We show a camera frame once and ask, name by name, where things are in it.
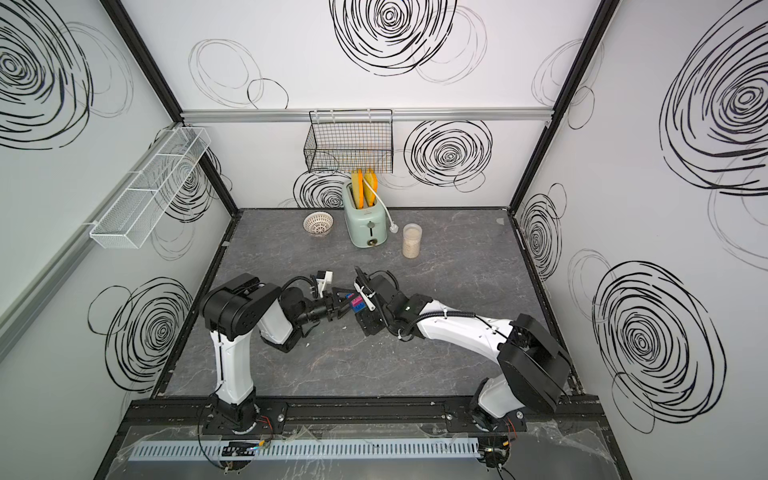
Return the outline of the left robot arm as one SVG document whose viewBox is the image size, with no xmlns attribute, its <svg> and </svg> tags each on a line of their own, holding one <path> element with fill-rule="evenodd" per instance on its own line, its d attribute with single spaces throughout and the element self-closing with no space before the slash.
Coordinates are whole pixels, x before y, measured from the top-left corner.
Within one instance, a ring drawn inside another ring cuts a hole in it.
<svg viewBox="0 0 768 480">
<path fill-rule="evenodd" d="M 258 422 L 256 389 L 250 368 L 251 337 L 281 352 L 323 320 L 333 321 L 352 310 L 357 293 L 326 290 L 327 279 L 297 276 L 283 285 L 241 274 L 214 288 L 202 300 L 200 314 L 209 331 L 217 368 L 215 411 L 238 432 Z"/>
</svg>

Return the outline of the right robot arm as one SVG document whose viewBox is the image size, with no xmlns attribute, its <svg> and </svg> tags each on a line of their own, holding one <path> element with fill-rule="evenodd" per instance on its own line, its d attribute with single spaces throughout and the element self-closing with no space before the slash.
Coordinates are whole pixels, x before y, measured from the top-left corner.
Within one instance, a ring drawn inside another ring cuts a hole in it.
<svg viewBox="0 0 768 480">
<path fill-rule="evenodd" d="M 525 408 L 553 414 L 572 370 L 570 355 L 535 318 L 514 320 L 458 310 L 423 294 L 405 295 L 389 271 L 355 269 L 354 288 L 364 306 L 357 315 L 406 343 L 414 339 L 449 343 L 494 362 L 501 374 L 483 380 L 469 411 L 479 429 L 507 426 Z"/>
</svg>

